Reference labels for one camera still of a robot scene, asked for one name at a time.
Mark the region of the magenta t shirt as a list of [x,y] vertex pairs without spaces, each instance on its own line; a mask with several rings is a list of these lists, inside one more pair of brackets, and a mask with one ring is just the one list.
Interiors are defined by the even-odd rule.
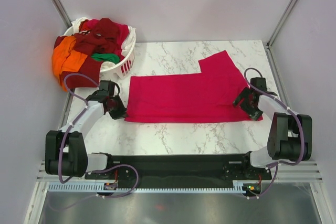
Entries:
[[127,122],[228,123],[250,117],[233,102],[247,83],[227,51],[199,60],[199,73],[132,76]]

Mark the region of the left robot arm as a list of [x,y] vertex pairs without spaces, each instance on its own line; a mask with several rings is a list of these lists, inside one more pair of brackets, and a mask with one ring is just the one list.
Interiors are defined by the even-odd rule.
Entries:
[[82,177],[97,171],[103,178],[111,178],[115,165],[105,153],[88,154],[85,138],[95,123],[108,114],[114,120],[123,119],[127,109],[119,96],[117,83],[103,80],[98,90],[84,99],[84,107],[77,116],[59,130],[46,135],[45,171],[49,175]]

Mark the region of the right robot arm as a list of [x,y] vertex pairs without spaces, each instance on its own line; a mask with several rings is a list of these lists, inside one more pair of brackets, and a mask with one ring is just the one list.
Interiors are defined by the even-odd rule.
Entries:
[[281,102],[274,92],[268,91],[265,78],[251,78],[233,105],[251,120],[257,121],[263,115],[272,120],[267,146],[249,152],[249,161],[240,166],[245,178],[254,178],[259,168],[273,168],[277,164],[295,166],[311,158],[311,116],[299,114]]

